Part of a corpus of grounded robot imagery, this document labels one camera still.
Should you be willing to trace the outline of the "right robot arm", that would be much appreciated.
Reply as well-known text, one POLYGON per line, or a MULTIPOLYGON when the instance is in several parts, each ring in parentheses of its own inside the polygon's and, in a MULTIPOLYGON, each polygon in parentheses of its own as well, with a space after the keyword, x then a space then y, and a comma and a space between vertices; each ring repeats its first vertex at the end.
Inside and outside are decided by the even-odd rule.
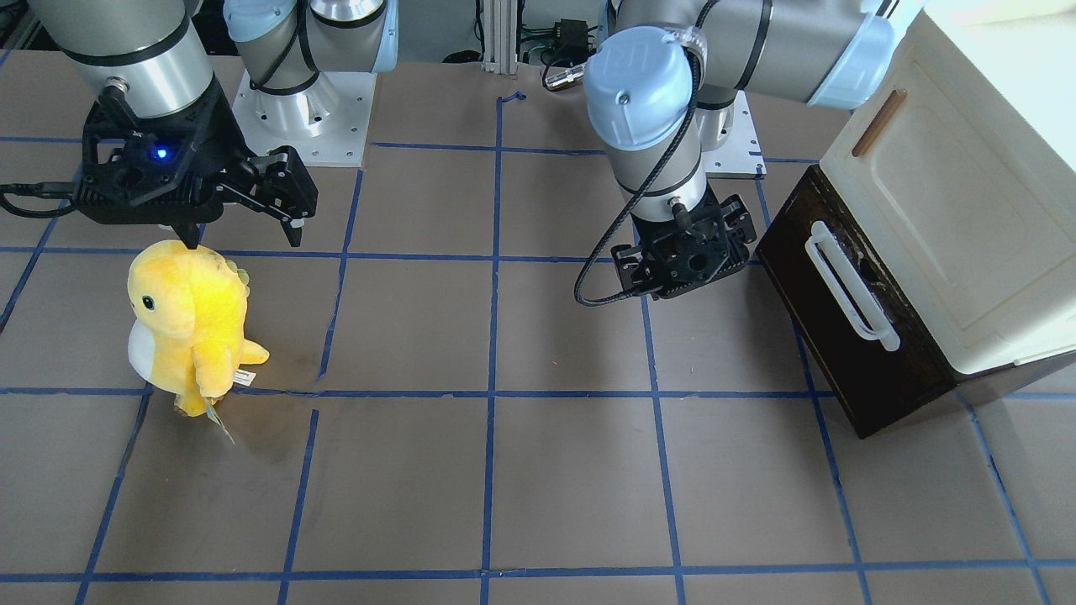
POLYGON ((229 103, 181 1, 32 1, 96 93, 77 181, 18 185, 107 225, 153 225, 199 245, 200 226, 242 205, 299 247, 318 210, 308 161, 360 161, 358 74, 398 61, 396 1, 226 1, 246 85, 229 103))

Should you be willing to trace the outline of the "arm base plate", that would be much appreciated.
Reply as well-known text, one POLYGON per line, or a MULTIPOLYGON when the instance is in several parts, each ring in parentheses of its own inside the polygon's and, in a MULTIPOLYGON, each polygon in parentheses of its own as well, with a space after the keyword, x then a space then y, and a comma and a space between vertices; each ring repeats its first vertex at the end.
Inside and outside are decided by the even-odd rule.
POLYGON ((306 92, 254 92, 243 74, 231 110, 247 146, 269 155, 294 147, 307 167, 362 167, 377 74, 323 72, 306 92))
POLYGON ((756 126, 746 99, 738 92, 734 102, 723 108, 696 110, 699 126, 702 164, 709 177, 720 179, 758 179, 767 173, 756 126))

